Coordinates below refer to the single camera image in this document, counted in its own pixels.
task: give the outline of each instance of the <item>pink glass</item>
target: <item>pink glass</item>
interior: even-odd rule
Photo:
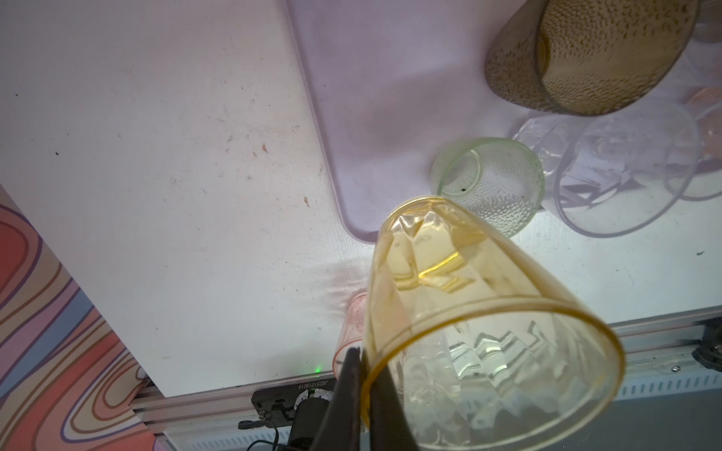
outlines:
[[[363,318],[366,311],[366,292],[359,293],[349,302],[346,319],[334,354],[334,376],[338,379],[346,353],[353,347],[360,348],[363,340]]]

